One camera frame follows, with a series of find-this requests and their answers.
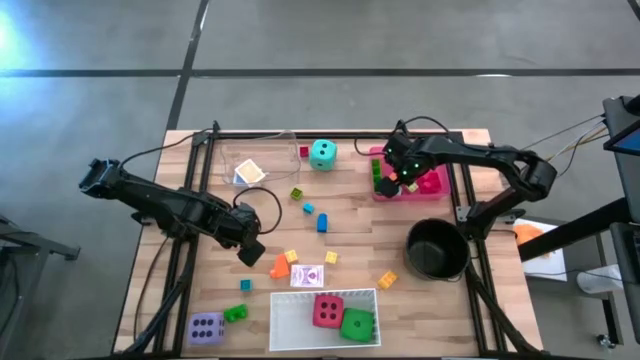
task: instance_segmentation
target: wooden tabletop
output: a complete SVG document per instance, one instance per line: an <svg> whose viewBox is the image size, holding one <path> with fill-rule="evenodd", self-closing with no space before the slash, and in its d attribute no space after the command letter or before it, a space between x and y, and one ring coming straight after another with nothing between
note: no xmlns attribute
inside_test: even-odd
<svg viewBox="0 0 640 360"><path fill-rule="evenodd" d="M465 142L486 144L489 132L485 129L462 130ZM165 144L174 143L192 131L169 131ZM226 169L221 155L224 146L234 146L240 140L216 141L209 192L231 201L236 189L224 182ZM300 140L311 145L312 140ZM402 264L401 249L409 228L424 218L441 218L453 222L449 197L430 202L376 202L371 198L370 165L366 157L354 151L352 140L335 140L338 157L331 172L318 172L303 161L299 174L266 185L274 191L283 207L280 226L259 240L266 246L265 254L252 268L236 257L237 250L225 250L208 237L200 238L195 274L189 304L189 316L198 312L223 311L246 303L246 320L228 324L225 343L220 346L190 346L185 339L182 356L472 356L477 355L473 323L470 317L465 281L457 283L424 281L410 275ZM257 153L262 144L243 143ZM362 140L361 150L382 146L383 140ZM170 188L183 185L189 156L189 141L163 151L155 181ZM202 156L200 156L194 189L198 188ZM261 167L266 171L286 173L290 162L272 159ZM456 166L461 201L462 177ZM496 170L471 167L471 175L478 200L490 199L503 189ZM316 232L315 216L302 212L302 202L289 197L293 186L304 193L303 201L311 202L316 212L329 218L329 232ZM270 227L277 215L272 198L263 192L247 193L242 201L253 206L264 228ZM151 260L164 236L154 227L146 227L140 239L131 283L127 293L115 350L123 350L133 341L133 317L136 304ZM158 309L167 271L171 240L163 248L143 300L138 332ZM489 260L497 291L498 302L516 328L534 346L542 348L533 306L525 281L516 242L511 234L492 232L487 240ZM388 270L398 274L398 280L388 290L378 290L378 312L382 346L373 348L323 351L269 352L269 294L297 291L289 286L289 279L271 279L269 269L275 256L294 249L301 264L323 264L327 250L339 254L335 265L325 266L324 289L377 287L377 280ZM242 293L241 279L251 279L254 290ZM482 308L483 322L491 344L488 311ZM169 319L165 346L173 341L173 327L177 306Z"/></svg>

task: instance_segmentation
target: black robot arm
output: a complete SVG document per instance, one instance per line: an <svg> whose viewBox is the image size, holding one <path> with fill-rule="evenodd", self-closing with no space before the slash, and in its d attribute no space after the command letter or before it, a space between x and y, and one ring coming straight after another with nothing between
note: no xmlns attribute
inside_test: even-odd
<svg viewBox="0 0 640 360"><path fill-rule="evenodd" d="M225 249L240 247L238 258L253 266L265 251L257 240L260 222L255 210L237 207L205 192L173 190L132 175L117 160L95 159L80 182L83 193L99 199L116 199L136 209L131 217L141 224L153 218L167 236L211 236Z"/></svg>
<svg viewBox="0 0 640 360"><path fill-rule="evenodd" d="M434 135L411 140L403 132L393 132L383 149L394 176L376 185L387 197L398 193L400 185L411 185L427 171L447 163L497 169L510 187L486 202L477 202L467 214L462 232L467 237L485 239L495 219L523 201L538 201L549 195L556 178L555 168L533 151L511 146L477 146L458 143L448 136Z"/></svg>

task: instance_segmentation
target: purple dice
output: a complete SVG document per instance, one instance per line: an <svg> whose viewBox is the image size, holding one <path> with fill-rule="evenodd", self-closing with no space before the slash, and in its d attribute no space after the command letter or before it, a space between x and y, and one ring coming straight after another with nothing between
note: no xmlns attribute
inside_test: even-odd
<svg viewBox="0 0 640 360"><path fill-rule="evenodd" d="M189 344L217 345L224 341L222 313L198 313L189 320Z"/></svg>

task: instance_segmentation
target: foam dice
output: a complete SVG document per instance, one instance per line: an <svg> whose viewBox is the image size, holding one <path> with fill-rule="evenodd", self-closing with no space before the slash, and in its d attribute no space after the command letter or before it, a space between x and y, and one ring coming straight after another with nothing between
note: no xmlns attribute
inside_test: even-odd
<svg viewBox="0 0 640 360"><path fill-rule="evenodd" d="M335 143L324 139L316 140L311 146L309 165L316 170L329 171L336 162L337 152L338 146Z"/></svg>
<svg viewBox="0 0 640 360"><path fill-rule="evenodd" d="M222 313L197 313L189 320L189 344L216 345L224 341Z"/></svg>
<svg viewBox="0 0 640 360"><path fill-rule="evenodd" d="M345 309L340 336L359 342L370 342L373 337L373 313L359 309Z"/></svg>
<svg viewBox="0 0 640 360"><path fill-rule="evenodd" d="M313 304L313 325L339 329L342 325L344 302L341 297L333 295L316 295Z"/></svg>

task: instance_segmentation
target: red block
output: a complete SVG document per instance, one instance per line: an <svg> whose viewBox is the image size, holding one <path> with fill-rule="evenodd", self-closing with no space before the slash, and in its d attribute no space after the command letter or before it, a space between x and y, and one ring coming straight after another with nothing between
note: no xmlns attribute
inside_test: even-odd
<svg viewBox="0 0 640 360"><path fill-rule="evenodd" d="M309 147L300 146L300 157L309 157Z"/></svg>
<svg viewBox="0 0 640 360"><path fill-rule="evenodd" d="M333 295L317 295L313 305L313 325L339 329L342 325L344 302Z"/></svg>

